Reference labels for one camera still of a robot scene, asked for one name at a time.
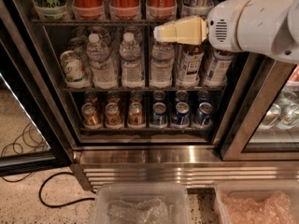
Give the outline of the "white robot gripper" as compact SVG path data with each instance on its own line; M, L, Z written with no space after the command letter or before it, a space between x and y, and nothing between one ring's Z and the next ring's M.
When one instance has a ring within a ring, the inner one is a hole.
M215 49L241 52L237 26L249 0L226 0L214 6L207 16L208 41ZM198 16L185 17L156 26L153 36L158 42L201 45L207 38L207 22Z

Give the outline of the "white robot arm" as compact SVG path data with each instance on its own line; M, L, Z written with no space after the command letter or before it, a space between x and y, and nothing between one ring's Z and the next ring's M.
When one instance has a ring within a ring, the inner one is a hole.
M206 19L189 16L154 28L158 42L253 52L299 64L299 0L226 0Z

